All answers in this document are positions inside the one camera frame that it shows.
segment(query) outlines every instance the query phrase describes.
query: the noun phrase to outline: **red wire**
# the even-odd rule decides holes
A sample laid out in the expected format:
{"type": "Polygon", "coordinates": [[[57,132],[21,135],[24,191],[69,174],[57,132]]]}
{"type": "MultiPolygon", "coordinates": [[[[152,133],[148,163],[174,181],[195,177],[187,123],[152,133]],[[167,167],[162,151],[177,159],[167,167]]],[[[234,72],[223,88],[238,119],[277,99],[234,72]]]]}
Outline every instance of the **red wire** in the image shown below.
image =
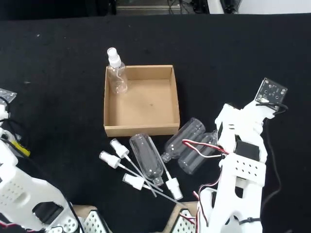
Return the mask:
{"type": "Polygon", "coordinates": [[[12,227],[12,226],[18,226],[18,225],[15,223],[5,224],[4,222],[0,222],[0,226],[7,228],[7,227],[12,227]]]}
{"type": "Polygon", "coordinates": [[[227,151],[225,151],[224,149],[218,147],[218,146],[215,146],[215,145],[212,145],[212,144],[208,144],[208,143],[203,143],[203,142],[195,142],[195,141],[192,141],[192,140],[188,140],[188,139],[183,139],[182,140],[182,143],[185,144],[185,143],[190,143],[190,144],[196,144],[196,145],[202,145],[202,146],[206,146],[206,147],[211,147],[211,148],[214,148],[222,153],[225,153],[225,154],[229,154],[227,151]]]}
{"type": "Polygon", "coordinates": [[[188,217],[186,217],[186,216],[184,216],[184,215],[182,215],[182,214],[179,214],[179,216],[181,216],[181,217],[183,217],[185,220],[187,220],[188,222],[190,222],[191,224],[195,224],[195,222],[193,222],[192,221],[192,218],[188,218],[188,217]]]}

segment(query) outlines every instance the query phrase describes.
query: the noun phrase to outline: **black wire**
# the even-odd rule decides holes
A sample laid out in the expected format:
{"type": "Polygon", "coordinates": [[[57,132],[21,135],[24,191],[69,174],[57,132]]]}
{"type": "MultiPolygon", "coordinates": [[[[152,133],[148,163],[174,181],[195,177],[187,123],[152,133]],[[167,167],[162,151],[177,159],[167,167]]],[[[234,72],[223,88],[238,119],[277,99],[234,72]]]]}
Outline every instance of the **black wire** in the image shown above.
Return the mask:
{"type": "MultiPolygon", "coordinates": [[[[41,170],[41,168],[40,168],[33,160],[31,160],[31,159],[30,159],[28,156],[26,156],[23,152],[21,152],[19,149],[17,149],[16,146],[14,146],[13,143],[11,143],[10,141],[8,141],[8,140],[6,140],[6,139],[3,139],[3,138],[0,138],[0,140],[2,140],[4,143],[9,144],[9,145],[10,145],[13,149],[15,149],[23,158],[27,159],[27,160],[28,160],[28,161],[29,161],[29,162],[30,162],[44,177],[45,177],[45,179],[51,180],[51,177],[50,177],[46,172],[44,172],[43,170],[41,170]]],[[[58,187],[56,187],[56,186],[55,186],[55,188],[57,188],[57,189],[61,192],[61,194],[64,196],[64,199],[66,200],[66,202],[67,202],[67,204],[68,204],[68,206],[69,206],[69,208],[70,208],[70,210],[71,210],[73,216],[74,216],[75,219],[77,220],[77,223],[78,223],[79,227],[81,228],[82,233],[85,233],[85,232],[84,232],[84,229],[83,229],[83,227],[82,227],[82,224],[81,224],[81,222],[80,222],[80,220],[79,220],[77,214],[75,213],[75,211],[74,211],[74,209],[73,209],[71,203],[68,201],[68,199],[66,198],[66,196],[64,195],[64,193],[60,190],[60,188],[58,188],[58,187]]]]}
{"type": "Polygon", "coordinates": [[[269,103],[258,103],[256,104],[256,106],[274,106],[274,107],[277,106],[283,109],[282,111],[280,110],[276,111],[275,113],[273,113],[273,115],[282,114],[288,110],[288,107],[282,103],[270,103],[270,102],[269,103]]]}
{"type": "MultiPolygon", "coordinates": [[[[285,105],[285,104],[282,104],[282,103],[258,103],[256,104],[256,106],[278,106],[280,108],[283,108],[281,111],[276,111],[274,113],[274,115],[279,115],[279,114],[282,114],[284,112],[286,112],[288,110],[288,107],[285,105]]],[[[274,172],[276,174],[276,179],[277,179],[277,182],[278,182],[278,188],[277,190],[275,190],[274,192],[270,193],[265,199],[264,201],[262,202],[261,204],[261,210],[260,210],[260,216],[262,215],[263,213],[263,210],[265,208],[265,206],[267,205],[267,203],[275,196],[277,195],[281,189],[282,189],[282,182],[281,182],[281,178],[280,178],[280,175],[277,171],[277,167],[276,167],[276,155],[273,151],[273,148],[272,148],[272,145],[271,145],[271,140],[270,140],[270,133],[269,133],[269,120],[266,120],[265,121],[265,128],[266,128],[266,141],[267,141],[267,144],[268,144],[268,147],[269,147],[269,150],[270,150],[270,154],[271,154],[271,158],[272,158],[272,166],[273,166],[273,169],[274,169],[274,172]]]]}
{"type": "Polygon", "coordinates": [[[271,145],[271,141],[270,141],[270,135],[269,135],[269,121],[267,120],[266,121],[266,140],[267,140],[267,144],[268,144],[268,147],[269,147],[269,150],[270,150],[270,154],[271,154],[271,158],[272,158],[272,166],[273,166],[273,169],[274,169],[274,173],[276,174],[276,179],[277,179],[277,182],[278,182],[278,188],[277,190],[275,190],[274,192],[270,193],[265,199],[264,201],[262,202],[261,204],[261,210],[260,210],[260,216],[262,215],[263,213],[263,210],[265,208],[265,206],[267,205],[267,203],[275,196],[277,195],[281,189],[282,189],[282,183],[281,183],[281,178],[280,178],[280,175],[277,171],[277,167],[276,167],[276,156],[274,154],[274,151],[273,151],[273,148],[272,148],[272,145],[271,145]]]}
{"type": "MultiPolygon", "coordinates": [[[[1,119],[1,120],[0,120],[0,123],[1,123],[1,122],[8,122],[8,123],[12,122],[12,123],[18,125],[18,126],[23,130],[23,132],[24,132],[24,136],[22,137],[22,140],[23,140],[23,138],[26,139],[25,145],[23,145],[23,146],[24,146],[25,148],[28,148],[28,147],[29,147],[29,141],[30,141],[29,132],[28,132],[28,130],[26,129],[26,127],[25,127],[22,123],[20,123],[19,121],[15,120],[15,119],[12,119],[12,118],[1,119]]],[[[17,142],[19,142],[18,139],[17,139],[17,135],[16,135],[16,132],[15,132],[14,128],[12,127],[11,124],[9,124],[9,126],[10,126],[10,128],[11,128],[11,131],[12,131],[11,133],[13,134],[15,140],[16,140],[17,142]]]]}

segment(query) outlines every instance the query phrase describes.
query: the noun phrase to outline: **open cardboard box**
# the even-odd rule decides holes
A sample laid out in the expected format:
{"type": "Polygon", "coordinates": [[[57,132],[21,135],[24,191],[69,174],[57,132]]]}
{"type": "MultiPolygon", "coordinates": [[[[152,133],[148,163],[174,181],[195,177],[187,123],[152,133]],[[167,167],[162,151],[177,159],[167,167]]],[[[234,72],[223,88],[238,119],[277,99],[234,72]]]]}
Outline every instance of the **open cardboard box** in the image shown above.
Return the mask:
{"type": "Polygon", "coordinates": [[[128,90],[115,95],[107,70],[104,92],[104,128],[108,137],[170,135],[179,129],[179,107],[174,68],[127,66],[128,90]]]}

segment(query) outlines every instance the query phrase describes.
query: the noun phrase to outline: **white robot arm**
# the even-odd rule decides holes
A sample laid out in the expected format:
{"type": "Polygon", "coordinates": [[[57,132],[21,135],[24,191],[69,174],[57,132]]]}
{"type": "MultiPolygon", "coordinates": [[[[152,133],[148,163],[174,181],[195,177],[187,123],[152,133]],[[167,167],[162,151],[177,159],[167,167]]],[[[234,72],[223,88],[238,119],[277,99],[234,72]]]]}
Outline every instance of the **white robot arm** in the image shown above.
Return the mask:
{"type": "Polygon", "coordinates": [[[282,104],[286,92],[287,88],[264,79],[253,101],[240,110],[225,104],[216,118],[217,143],[229,154],[219,163],[222,172],[217,190],[205,188],[200,193],[200,233],[262,233],[267,150],[260,134],[265,118],[272,119],[286,108],[282,104]],[[242,189],[241,198],[236,187],[242,189]]]}
{"type": "Polygon", "coordinates": [[[45,180],[36,179],[18,167],[17,158],[0,141],[0,211],[25,229],[47,231],[62,226],[77,230],[77,221],[62,193],[45,180]]]}

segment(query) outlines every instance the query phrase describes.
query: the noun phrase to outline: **black fabric surface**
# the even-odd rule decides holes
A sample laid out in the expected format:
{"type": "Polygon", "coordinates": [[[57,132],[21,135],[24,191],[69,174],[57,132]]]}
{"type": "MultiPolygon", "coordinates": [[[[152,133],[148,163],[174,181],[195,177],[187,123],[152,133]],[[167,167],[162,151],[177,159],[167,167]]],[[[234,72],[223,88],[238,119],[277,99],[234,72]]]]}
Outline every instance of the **black fabric surface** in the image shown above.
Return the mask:
{"type": "MultiPolygon", "coordinates": [[[[215,128],[224,103],[244,107],[268,77],[288,87],[289,111],[270,123],[283,189],[264,211],[264,232],[308,232],[310,20],[311,15],[287,15],[0,22],[0,87],[18,93],[12,117],[30,129],[31,158],[72,203],[97,206],[114,233],[147,233],[164,228],[174,204],[124,184],[124,172],[98,158],[102,150],[113,153],[103,129],[107,48],[116,47],[127,65],[173,64],[181,123],[196,117],[207,131],[215,128]]],[[[160,153],[168,138],[153,137],[160,153]]],[[[120,141],[129,147],[128,139],[120,141]]],[[[192,191],[217,178],[217,165],[210,160],[190,176],[176,161],[168,163],[183,201],[195,200],[192,191]]],[[[41,177],[27,162],[19,166],[41,177]]],[[[268,158],[263,196],[276,188],[268,158]]]]}

